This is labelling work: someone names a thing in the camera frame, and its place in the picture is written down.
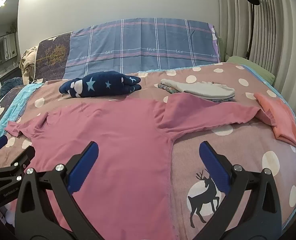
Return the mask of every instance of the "folded fabric stack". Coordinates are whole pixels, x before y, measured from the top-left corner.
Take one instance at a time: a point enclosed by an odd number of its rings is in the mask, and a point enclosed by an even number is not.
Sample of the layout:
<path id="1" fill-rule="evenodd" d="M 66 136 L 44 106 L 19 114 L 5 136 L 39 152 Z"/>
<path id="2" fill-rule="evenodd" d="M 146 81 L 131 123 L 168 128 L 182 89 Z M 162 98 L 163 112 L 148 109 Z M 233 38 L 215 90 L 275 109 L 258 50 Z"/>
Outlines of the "folded fabric stack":
<path id="1" fill-rule="evenodd" d="M 226 85 L 214 84 L 212 82 L 205 81 L 185 84 L 168 79 L 162 79 L 161 84 L 158 84 L 158 87 L 171 94 L 186 92 L 213 102 L 231 101 L 235 96 L 235 89 L 229 88 Z"/>

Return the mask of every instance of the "blue fabric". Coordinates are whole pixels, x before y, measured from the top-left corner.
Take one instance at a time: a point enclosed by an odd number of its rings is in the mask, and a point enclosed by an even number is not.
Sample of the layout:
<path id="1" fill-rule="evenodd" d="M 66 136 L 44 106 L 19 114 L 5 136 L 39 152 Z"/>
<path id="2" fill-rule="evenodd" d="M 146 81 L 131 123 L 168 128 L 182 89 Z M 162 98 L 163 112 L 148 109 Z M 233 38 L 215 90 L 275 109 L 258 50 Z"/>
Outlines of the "blue fabric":
<path id="1" fill-rule="evenodd" d="M 73 98 L 115 96 L 132 93 L 141 89 L 136 76 L 126 76 L 116 71 L 91 73 L 85 77 L 69 80 L 59 87 L 62 94 Z"/>
<path id="2" fill-rule="evenodd" d="M 0 120 L 0 137 L 6 133 L 4 128 L 7 127 L 8 121 L 14 122 L 16 120 L 21 109 L 26 105 L 26 102 L 28 101 L 31 94 L 42 85 L 43 83 L 26 85 L 14 98 L 8 110 L 4 113 Z"/>
<path id="3" fill-rule="evenodd" d="M 218 63 L 216 41 L 213 25 L 190 20 L 136 18 L 91 26 L 72 33 L 63 78 Z"/>

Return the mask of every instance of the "pink t-shirt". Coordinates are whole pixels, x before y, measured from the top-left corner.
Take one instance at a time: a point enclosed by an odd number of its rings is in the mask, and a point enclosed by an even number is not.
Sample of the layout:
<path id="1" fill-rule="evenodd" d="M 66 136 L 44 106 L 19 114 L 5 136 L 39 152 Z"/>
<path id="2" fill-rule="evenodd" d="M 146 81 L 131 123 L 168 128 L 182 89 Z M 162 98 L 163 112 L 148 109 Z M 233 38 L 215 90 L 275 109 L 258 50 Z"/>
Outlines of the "pink t-shirt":
<path id="1" fill-rule="evenodd" d="M 107 240 L 174 240 L 169 214 L 174 141 L 185 133 L 245 123 L 254 116 L 274 125 L 259 107 L 177 93 L 167 103 L 137 98 L 79 103 L 23 124 L 9 122 L 6 130 L 31 139 L 36 153 L 29 167 L 37 171 L 66 164 L 95 141 L 99 157 L 73 194 L 91 224 Z M 53 194 L 49 198 L 60 225 L 68 228 Z"/>

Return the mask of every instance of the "white wall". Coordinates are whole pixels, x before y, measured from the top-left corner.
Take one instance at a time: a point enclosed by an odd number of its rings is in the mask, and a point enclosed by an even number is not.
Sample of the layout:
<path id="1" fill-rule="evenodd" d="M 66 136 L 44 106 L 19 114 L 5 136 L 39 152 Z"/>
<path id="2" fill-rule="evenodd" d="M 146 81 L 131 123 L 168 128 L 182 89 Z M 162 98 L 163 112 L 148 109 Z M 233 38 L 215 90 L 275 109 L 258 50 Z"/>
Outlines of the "white wall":
<path id="1" fill-rule="evenodd" d="M 136 17 L 204 21 L 219 31 L 219 0 L 19 0 L 20 53 L 51 36 Z"/>

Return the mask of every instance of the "star pattern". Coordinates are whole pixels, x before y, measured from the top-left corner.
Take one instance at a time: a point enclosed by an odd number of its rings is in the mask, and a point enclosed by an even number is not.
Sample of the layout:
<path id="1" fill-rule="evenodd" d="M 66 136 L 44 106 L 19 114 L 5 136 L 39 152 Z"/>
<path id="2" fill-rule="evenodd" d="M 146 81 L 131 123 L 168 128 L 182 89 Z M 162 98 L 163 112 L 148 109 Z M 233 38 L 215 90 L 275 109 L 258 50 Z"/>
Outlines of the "star pattern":
<path id="1" fill-rule="evenodd" d="M 107 81 L 107 82 L 105 82 L 106 83 L 106 88 L 109 88 L 110 89 L 110 86 L 111 86 L 111 84 L 109 83 L 109 80 Z"/>
<path id="2" fill-rule="evenodd" d="M 96 81 L 92 81 L 92 77 L 91 77 L 90 81 L 86 82 L 88 85 L 88 91 L 90 91 L 90 89 L 92 89 L 94 91 L 94 83 L 95 82 Z"/>
<path id="3" fill-rule="evenodd" d="M 131 80 L 131 83 L 133 83 L 134 81 L 136 81 L 136 79 L 132 78 L 132 77 L 129 77 L 130 80 Z"/>

